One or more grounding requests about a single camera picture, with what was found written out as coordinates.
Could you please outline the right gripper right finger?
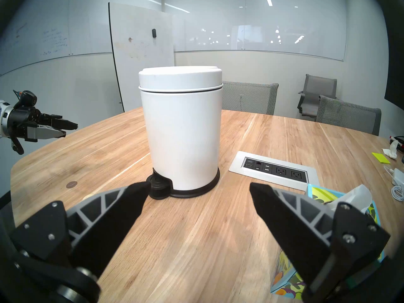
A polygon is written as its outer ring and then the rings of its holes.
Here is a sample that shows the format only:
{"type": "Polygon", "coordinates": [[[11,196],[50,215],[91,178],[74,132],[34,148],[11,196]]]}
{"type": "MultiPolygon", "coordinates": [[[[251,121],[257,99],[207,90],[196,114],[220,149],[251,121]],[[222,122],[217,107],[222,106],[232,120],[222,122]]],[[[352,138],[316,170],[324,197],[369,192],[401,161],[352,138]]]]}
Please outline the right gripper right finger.
{"type": "Polygon", "coordinates": [[[390,234],[354,205],[335,211],[305,195],[251,183],[257,214],[306,287],[305,303],[390,302],[391,259],[378,261],[390,234]]]}

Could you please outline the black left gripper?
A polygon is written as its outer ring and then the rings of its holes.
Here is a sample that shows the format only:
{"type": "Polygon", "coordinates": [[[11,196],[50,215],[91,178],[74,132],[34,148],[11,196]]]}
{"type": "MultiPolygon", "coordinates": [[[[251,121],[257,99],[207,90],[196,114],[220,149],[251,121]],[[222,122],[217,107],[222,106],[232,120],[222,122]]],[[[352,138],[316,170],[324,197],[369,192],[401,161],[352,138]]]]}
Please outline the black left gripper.
{"type": "Polygon", "coordinates": [[[37,142],[39,139],[66,137],[66,132],[62,130],[76,130],[78,124],[62,117],[42,114],[33,106],[7,105],[7,138],[11,141],[24,139],[37,142]]]}

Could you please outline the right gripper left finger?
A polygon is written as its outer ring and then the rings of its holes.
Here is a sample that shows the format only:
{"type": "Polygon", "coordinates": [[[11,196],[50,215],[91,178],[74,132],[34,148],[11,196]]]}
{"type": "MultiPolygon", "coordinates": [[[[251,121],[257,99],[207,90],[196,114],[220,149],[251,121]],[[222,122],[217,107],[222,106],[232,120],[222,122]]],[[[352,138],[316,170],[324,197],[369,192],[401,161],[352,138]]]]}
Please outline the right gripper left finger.
{"type": "Polygon", "coordinates": [[[45,263],[82,267],[99,278],[141,215],[151,183],[91,196],[68,210],[52,201],[12,231],[17,251],[45,263]]]}

